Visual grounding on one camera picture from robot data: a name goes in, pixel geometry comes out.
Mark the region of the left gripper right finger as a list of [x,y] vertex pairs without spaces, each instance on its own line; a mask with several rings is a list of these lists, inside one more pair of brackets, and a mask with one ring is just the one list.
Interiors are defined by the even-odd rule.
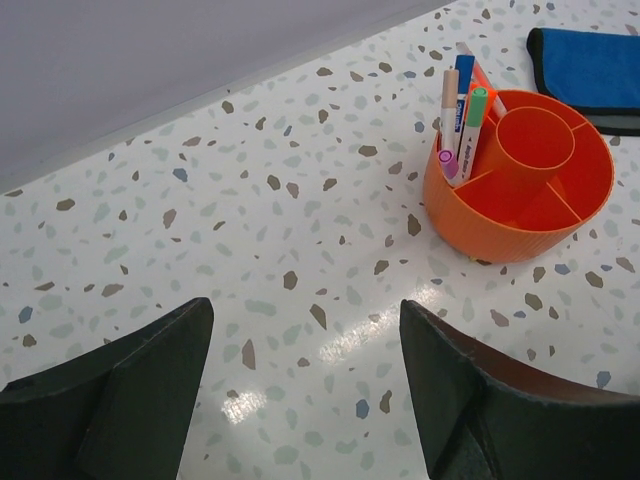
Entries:
[[430,478],[638,478],[638,397],[528,366],[415,301],[399,330]]

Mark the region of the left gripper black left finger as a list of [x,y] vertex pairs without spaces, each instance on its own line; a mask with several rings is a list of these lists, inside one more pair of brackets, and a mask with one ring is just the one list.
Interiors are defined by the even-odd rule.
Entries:
[[194,298],[1,392],[4,479],[175,479],[214,310]]

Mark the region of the orange round organizer container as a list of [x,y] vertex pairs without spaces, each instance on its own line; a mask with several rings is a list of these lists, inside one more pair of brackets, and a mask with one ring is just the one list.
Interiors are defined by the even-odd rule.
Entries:
[[595,216],[614,185],[614,161],[596,128],[551,97],[499,93],[507,112],[488,114],[471,178],[453,187],[435,141],[424,205],[435,231],[459,252],[491,263],[529,260]]

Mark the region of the green capped orange marker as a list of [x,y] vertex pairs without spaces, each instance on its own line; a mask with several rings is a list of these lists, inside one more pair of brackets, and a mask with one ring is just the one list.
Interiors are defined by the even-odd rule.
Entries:
[[458,155],[460,184],[469,180],[471,176],[488,99],[489,92],[484,87],[477,87],[471,92]]

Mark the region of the orange white marker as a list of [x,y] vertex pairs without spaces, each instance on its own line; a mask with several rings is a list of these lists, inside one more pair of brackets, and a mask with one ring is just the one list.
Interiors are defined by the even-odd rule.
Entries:
[[456,69],[444,72],[440,111],[441,148],[451,152],[455,149],[458,81],[459,72]]

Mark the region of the dark red gel pen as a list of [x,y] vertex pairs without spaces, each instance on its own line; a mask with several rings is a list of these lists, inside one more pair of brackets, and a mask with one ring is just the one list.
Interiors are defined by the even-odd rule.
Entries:
[[[464,42],[456,42],[456,48],[458,52],[461,54],[474,56],[470,48]],[[504,105],[502,99],[500,98],[497,88],[493,86],[487,74],[485,73],[484,69],[481,67],[479,60],[477,59],[474,60],[472,76],[474,78],[474,81],[477,84],[495,93],[495,99],[492,104],[492,110],[494,111],[495,115],[498,118],[502,118],[507,113],[506,106]]]

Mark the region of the blue capped white marker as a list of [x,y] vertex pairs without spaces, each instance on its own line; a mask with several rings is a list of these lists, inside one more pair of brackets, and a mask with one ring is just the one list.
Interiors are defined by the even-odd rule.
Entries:
[[456,57],[455,69],[458,71],[457,96],[455,107],[455,150],[459,151],[461,134],[464,125],[465,109],[469,94],[475,57],[473,55],[459,54]]

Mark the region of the blue black pencil pouch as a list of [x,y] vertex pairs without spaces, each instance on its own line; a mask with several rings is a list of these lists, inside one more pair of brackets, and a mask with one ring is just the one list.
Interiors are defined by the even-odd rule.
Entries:
[[606,135],[639,135],[639,38],[534,28],[526,40],[539,93]]

